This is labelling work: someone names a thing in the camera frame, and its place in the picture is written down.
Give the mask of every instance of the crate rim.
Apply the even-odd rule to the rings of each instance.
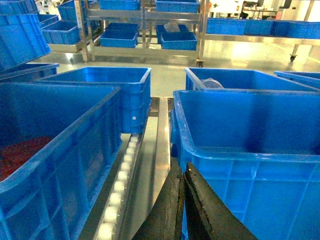
[[[78,25],[70,28],[69,30],[52,30],[52,29],[46,29],[47,27],[51,26],[51,25],[54,25],[54,24],[57,24],[57,23],[61,23],[61,22],[68,22],[68,23],[74,23],[73,21],[66,21],[66,20],[59,20],[59,21],[56,21],[56,22],[53,22],[47,26],[44,26],[43,28],[41,28],[41,30],[43,31],[46,31],[46,32],[51,32],[51,33],[55,33],[55,32],[59,32],[59,33],[69,33],[73,30],[75,30],[76,28],[78,28]]]
[[[235,91],[226,90],[229,93],[235,94]],[[181,146],[193,156],[199,157],[201,159],[210,159],[210,160],[224,160],[231,159],[233,161],[255,161],[255,162],[290,162],[290,163],[320,163],[320,155],[310,155],[310,154],[280,154],[280,153],[253,153],[253,152],[215,152],[215,157],[212,157],[212,154],[199,149],[195,146],[194,141],[192,139],[192,135],[189,129],[188,122],[185,117],[181,119],[181,116],[185,116],[185,111],[182,107],[182,101],[180,97],[180,93],[182,94],[214,94],[216,91],[193,91],[193,90],[176,90],[173,92],[174,99],[174,114],[176,117],[180,116],[180,119],[177,120],[177,125],[179,128],[181,137]],[[247,91],[243,90],[241,93],[253,94],[253,95],[309,95],[320,98],[320,95],[316,92],[304,92],[304,91],[282,91],[277,93],[270,92],[257,92],[257,91]]]
[[[25,63],[25,65],[40,65],[37,66],[35,68],[29,68],[26,70],[18,70],[18,71],[13,71],[13,72],[8,72],[8,73],[4,73],[2,74],[2,72],[0,72],[0,83],[3,80],[12,78],[12,77],[18,77],[21,75],[25,75],[25,74],[30,74],[30,73],[34,73],[34,72],[39,72],[39,71],[44,71],[44,70],[48,70],[48,69],[53,69],[53,68],[58,68],[60,66],[59,63]]]
[[[281,93],[285,93],[285,92],[303,92],[303,93],[308,93],[308,91],[292,91],[292,90],[271,90],[271,89],[267,89],[267,90],[263,90],[263,89],[243,89],[243,88],[218,88],[218,89],[213,89],[213,88],[208,88],[206,87],[202,82],[201,80],[194,74],[194,72],[192,71],[192,69],[199,69],[197,67],[186,67],[184,69],[185,73],[188,75],[188,76],[191,76],[192,78],[195,79],[196,82],[194,82],[192,79],[191,81],[193,82],[194,85],[196,85],[198,88],[202,89],[202,91],[239,91],[239,92],[242,92],[242,91],[247,91],[247,92],[257,92],[257,93],[260,93],[260,92],[270,92],[270,93],[275,93],[275,92],[281,92]],[[246,72],[256,72],[256,73],[260,73],[260,74],[267,74],[265,72],[262,72],[262,71],[259,71],[259,70],[250,70],[250,69],[230,69],[230,68],[201,68],[202,70],[225,70],[225,71],[246,71]],[[286,82],[289,82],[289,83],[293,83],[293,84],[297,84],[299,86],[302,86],[302,87],[305,87],[305,88],[309,88],[309,89],[312,89],[313,91],[315,92],[320,92],[320,89],[319,88],[316,88],[316,87],[313,87],[313,86],[309,86],[309,85],[306,85],[306,84],[303,84],[303,83],[300,83],[300,82],[296,82],[296,81],[293,81],[293,80],[290,80],[290,79],[286,79],[284,77],[280,77],[280,76],[274,76],[274,75],[270,75],[272,77],[275,77],[275,78],[278,78],[278,79],[281,79],[283,81],[286,81]]]
[[[171,5],[199,5],[199,2],[197,0],[194,0],[194,2],[185,2],[183,0],[181,1],[164,1],[164,0],[155,0],[156,3],[162,3],[162,4],[171,4]]]
[[[189,39],[189,40],[164,40],[164,37],[163,37],[163,34],[189,34],[190,36],[193,36],[194,39]],[[161,32],[160,33],[161,35],[161,41],[162,42],[165,42],[165,43],[177,43],[177,42],[194,42],[194,41],[198,41],[197,39],[197,36],[192,32],[192,31],[186,31],[186,32],[183,32],[183,31],[177,31],[177,32]]]
[[[80,71],[80,70],[83,70],[83,69],[145,69],[145,73],[143,74],[142,78],[140,81],[138,82],[116,82],[116,81],[108,81],[107,83],[108,84],[117,84],[117,85],[124,85],[124,84],[130,84],[130,85],[137,85],[137,84],[144,84],[148,78],[148,75],[151,73],[151,67],[125,67],[125,66],[121,66],[121,67],[113,67],[113,66],[84,66],[84,67],[80,67],[78,69],[74,69],[74,70],[71,70],[71,71],[65,71],[65,72],[61,72],[61,73],[58,73],[54,76],[57,76],[57,75],[62,75],[62,74],[65,74],[65,73],[72,73],[72,72],[75,72],[75,71]],[[39,78],[39,79],[36,79],[34,80],[34,82],[37,82],[37,83],[42,83],[43,81],[46,81],[45,83],[47,84],[48,81],[50,81],[50,78],[52,76],[45,76],[45,77],[42,77],[42,78]],[[59,84],[67,84],[67,83],[70,83],[69,81],[50,81],[50,83],[54,84],[54,83],[59,83]],[[74,82],[74,83],[81,83],[83,86],[85,85],[97,85],[97,86],[103,86],[104,85],[104,82],[91,82],[91,81],[85,81],[85,82]]]
[[[24,85],[24,86],[32,86],[39,85],[38,83],[0,83],[0,86],[3,85]],[[45,84],[47,86],[58,86],[54,84]],[[9,177],[0,181],[0,194],[7,192],[8,190],[15,188],[20,183],[22,183],[29,175],[34,172],[37,167],[43,163],[43,159],[49,157],[56,146],[60,143],[61,138],[71,137],[76,131],[77,127],[79,127],[83,121],[89,120],[92,116],[94,116],[95,111],[102,107],[108,100],[110,100],[113,96],[115,96],[119,91],[120,87],[108,86],[108,88],[113,89],[108,95],[106,95],[103,99],[93,105],[88,111],[86,111],[83,115],[77,118],[73,123],[71,123],[67,128],[65,128],[62,132],[60,132],[57,136],[55,136],[47,145],[45,145],[40,151],[38,151],[35,155],[33,155],[25,164],[19,167],[16,171],[14,171]]]

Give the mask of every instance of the plastic crate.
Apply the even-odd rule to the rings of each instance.
[[[0,182],[0,239],[78,239],[122,143],[118,91],[0,84],[0,148],[54,138]]]
[[[186,25],[179,24],[178,25],[180,32],[189,32],[189,29]],[[158,40],[158,44],[161,44],[161,34],[166,33],[166,28],[164,25],[157,25],[156,26],[156,38]]]
[[[253,91],[320,91],[302,83],[294,82],[281,77],[266,74],[255,70],[220,69],[220,68],[186,68],[185,89],[212,91],[205,80],[212,78],[218,81],[225,91],[253,90]]]
[[[155,0],[158,12],[197,13],[198,8],[198,0]]]
[[[38,14],[38,18],[40,22],[40,28],[44,28],[45,26],[48,26],[50,24],[53,24],[59,21],[58,15]]]
[[[36,14],[0,15],[0,71],[50,52]]]
[[[145,129],[151,104],[151,69],[139,67],[84,67],[38,79],[41,83],[121,87],[122,133]]]
[[[139,24],[111,22],[105,30],[137,32],[139,30]]]
[[[38,12],[35,0],[0,0],[0,14],[20,15]]]
[[[286,37],[289,28],[289,21],[275,20],[273,22],[271,35],[275,37]]]
[[[243,35],[245,33],[246,20],[208,18],[207,34]]]
[[[95,1],[95,0],[88,1],[89,7],[92,7],[96,3],[97,3],[97,1]],[[83,19],[86,19],[87,12],[86,12],[84,1],[81,1],[81,6],[82,6],[82,12],[83,12]],[[62,20],[72,21],[72,22],[77,21],[76,6],[75,6],[74,0],[64,2],[61,5],[57,6],[57,8],[58,8],[58,11],[60,13],[60,17]]]
[[[106,30],[100,37],[102,47],[135,48],[138,45],[138,32]]]
[[[104,10],[139,10],[139,0],[99,0],[100,9]]]
[[[274,21],[271,20],[245,20],[245,35],[269,36],[272,33]]]
[[[286,36],[296,39],[316,39],[320,36],[314,33],[315,31],[320,32],[319,28],[319,22],[291,21],[288,24]]]
[[[320,95],[175,91],[171,142],[259,240],[319,237]]]
[[[279,77],[320,89],[320,72],[275,71]]]
[[[197,37],[193,32],[163,32],[162,49],[189,50],[197,48]]]
[[[58,63],[26,63],[0,73],[0,83],[31,82],[57,74]]]
[[[48,44],[74,45],[80,42],[78,24],[73,21],[57,21],[41,29]]]

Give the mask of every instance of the gray floor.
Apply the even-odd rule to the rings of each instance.
[[[273,74],[274,71],[320,72],[320,48],[300,46],[296,60],[290,62],[293,46],[246,42],[208,41],[204,57],[206,68],[252,69]],[[185,67],[194,67],[193,61],[181,58],[133,59],[124,57],[98,57],[96,62],[85,64],[79,54],[52,53],[36,62],[60,63],[62,73],[85,66],[150,67],[151,95],[171,97],[173,91],[185,88]],[[127,236],[131,239],[147,216],[151,206],[153,161],[156,146],[157,119],[150,117],[142,147],[141,169],[136,183],[136,194],[130,202],[131,212],[125,223]]]

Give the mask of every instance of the white wall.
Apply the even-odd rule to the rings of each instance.
[[[284,20],[303,21],[305,19],[310,1],[293,0],[289,9],[285,10]],[[314,1],[308,21],[320,22],[320,1]]]

